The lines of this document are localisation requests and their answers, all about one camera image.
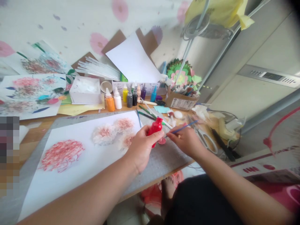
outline red paint bottle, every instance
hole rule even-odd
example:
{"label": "red paint bottle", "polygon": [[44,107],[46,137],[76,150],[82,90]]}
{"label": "red paint bottle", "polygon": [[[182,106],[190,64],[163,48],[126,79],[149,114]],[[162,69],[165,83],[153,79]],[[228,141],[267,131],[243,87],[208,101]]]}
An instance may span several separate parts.
{"label": "red paint bottle", "polygon": [[161,131],[162,128],[163,128],[162,121],[163,121],[162,118],[157,117],[157,118],[156,118],[156,121],[155,121],[154,123],[152,123],[152,126],[151,126],[151,128],[150,128],[150,130],[149,130],[147,136],[150,136],[151,134],[153,134],[153,133],[155,133],[155,132],[157,132],[157,131]]}

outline purple paint bottle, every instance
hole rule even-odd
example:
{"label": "purple paint bottle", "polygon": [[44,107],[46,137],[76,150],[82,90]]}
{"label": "purple paint bottle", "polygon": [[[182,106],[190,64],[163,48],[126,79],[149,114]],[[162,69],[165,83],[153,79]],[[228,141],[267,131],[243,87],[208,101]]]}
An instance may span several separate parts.
{"label": "purple paint bottle", "polygon": [[147,88],[145,87],[145,84],[146,84],[146,83],[144,83],[144,86],[143,86],[143,88],[142,88],[142,90],[141,90],[141,98],[142,98],[143,100],[145,100],[145,97],[146,97],[146,91],[147,91]]}

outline wooden table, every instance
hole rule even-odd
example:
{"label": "wooden table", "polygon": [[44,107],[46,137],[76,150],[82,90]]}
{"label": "wooden table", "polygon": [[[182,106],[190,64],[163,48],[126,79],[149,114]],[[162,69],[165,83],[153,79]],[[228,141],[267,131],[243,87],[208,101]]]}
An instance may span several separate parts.
{"label": "wooden table", "polygon": [[[115,112],[121,112],[121,111],[129,111],[129,110],[135,110],[135,106],[133,106],[132,108],[127,108],[126,103],[124,103],[122,101],[122,109],[116,109]],[[100,113],[108,113],[107,107],[104,110],[101,110]],[[190,114],[192,115],[192,112],[182,112],[185,115]],[[91,111],[87,111],[84,112],[80,115],[89,115],[89,114],[98,114],[98,110],[91,110]],[[22,165],[26,162],[26,160],[30,157],[31,153],[34,151],[34,149],[36,148],[36,146],[38,145],[38,143],[41,141],[41,139],[43,138],[43,136],[46,134],[46,132],[48,131],[48,129],[51,127],[51,125],[53,124],[53,122],[59,118],[59,117],[66,117],[68,115],[62,115],[62,114],[58,114],[56,116],[52,116],[52,117],[44,117],[44,118],[36,118],[36,119],[29,119],[29,120],[22,120],[20,121],[20,125],[24,125],[27,126],[30,123],[36,123],[36,122],[41,122],[41,125],[37,128],[32,128],[28,131],[27,135],[25,136],[25,138],[23,139],[23,141],[20,144],[20,161],[19,161],[19,165],[20,168],[22,167]],[[208,121],[208,125],[212,128],[214,128],[215,130],[217,130],[217,132],[219,131],[219,124],[218,124],[218,120],[215,117],[211,117],[211,121]],[[208,135],[210,135],[213,138],[213,135],[209,129],[208,126],[206,125],[201,125],[201,129],[206,132]],[[173,173],[181,170],[182,168],[188,166],[189,164],[193,163],[194,161],[192,160],[191,162],[187,163],[186,165],[183,165],[182,167],[179,167],[173,171],[171,171],[168,174],[165,174],[162,177],[159,177],[158,179],[150,182],[148,185],[124,196],[120,201],[123,201],[137,193],[139,193],[140,191],[150,187],[151,185],[161,181],[162,179],[172,175]]]}

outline black pants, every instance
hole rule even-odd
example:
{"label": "black pants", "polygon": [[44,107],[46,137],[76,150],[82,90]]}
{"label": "black pants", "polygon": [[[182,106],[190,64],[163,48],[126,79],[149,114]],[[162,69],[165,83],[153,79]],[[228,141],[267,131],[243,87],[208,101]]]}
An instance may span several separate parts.
{"label": "black pants", "polygon": [[164,224],[243,224],[210,178],[204,174],[181,182]]}

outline pen holder box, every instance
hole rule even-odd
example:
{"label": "pen holder box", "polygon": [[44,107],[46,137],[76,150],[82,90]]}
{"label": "pen holder box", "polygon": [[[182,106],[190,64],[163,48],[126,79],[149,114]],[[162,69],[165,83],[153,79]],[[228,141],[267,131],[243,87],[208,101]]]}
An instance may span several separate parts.
{"label": "pen holder box", "polygon": [[[94,93],[85,93],[80,91],[80,82],[92,82],[95,86]],[[90,77],[76,76],[74,83],[70,89],[72,104],[101,104],[100,80]]]}
{"label": "pen holder box", "polygon": [[193,98],[172,92],[169,87],[166,95],[166,106],[170,108],[180,109],[184,112],[188,112],[194,107],[198,100],[199,97]]}

